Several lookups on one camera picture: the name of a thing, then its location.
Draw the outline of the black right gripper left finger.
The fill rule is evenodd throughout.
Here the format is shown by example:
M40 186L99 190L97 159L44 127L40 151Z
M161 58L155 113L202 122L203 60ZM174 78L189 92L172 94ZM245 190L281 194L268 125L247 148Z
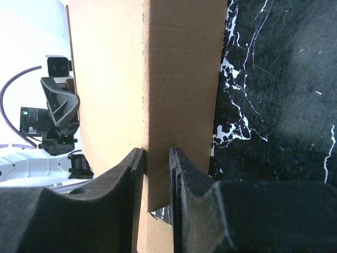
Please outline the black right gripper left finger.
M144 153L60 194L1 188L1 252L136 252Z

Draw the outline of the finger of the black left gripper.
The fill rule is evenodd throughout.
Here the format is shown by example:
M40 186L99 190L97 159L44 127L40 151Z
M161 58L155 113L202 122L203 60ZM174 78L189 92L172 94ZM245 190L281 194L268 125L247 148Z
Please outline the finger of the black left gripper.
M53 77L43 77L41 85L56 130L60 135L74 135L80 126L78 119L80 99L75 93L74 79L68 76L61 80L61 83L57 83Z

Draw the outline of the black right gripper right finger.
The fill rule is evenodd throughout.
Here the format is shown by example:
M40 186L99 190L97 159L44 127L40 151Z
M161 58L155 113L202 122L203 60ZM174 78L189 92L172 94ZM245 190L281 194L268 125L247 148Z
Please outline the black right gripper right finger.
M336 188L215 181L169 154L175 252L336 252Z

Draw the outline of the cardboard box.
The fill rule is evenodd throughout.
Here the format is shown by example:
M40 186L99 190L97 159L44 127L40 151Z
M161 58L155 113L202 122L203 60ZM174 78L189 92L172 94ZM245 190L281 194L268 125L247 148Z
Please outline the cardboard box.
M67 1L82 150L99 176L145 151L137 250L172 252L169 150L208 171L226 1Z

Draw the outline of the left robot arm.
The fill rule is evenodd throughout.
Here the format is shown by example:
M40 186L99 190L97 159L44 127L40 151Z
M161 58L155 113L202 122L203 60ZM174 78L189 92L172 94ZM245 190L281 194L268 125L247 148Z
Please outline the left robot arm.
M1 187L49 187L58 191L74 189L94 178L94 173L75 137L80 121L80 100L74 80L64 82L43 77L47 107L22 107L19 132L32 140L40 139L35 149L1 156Z

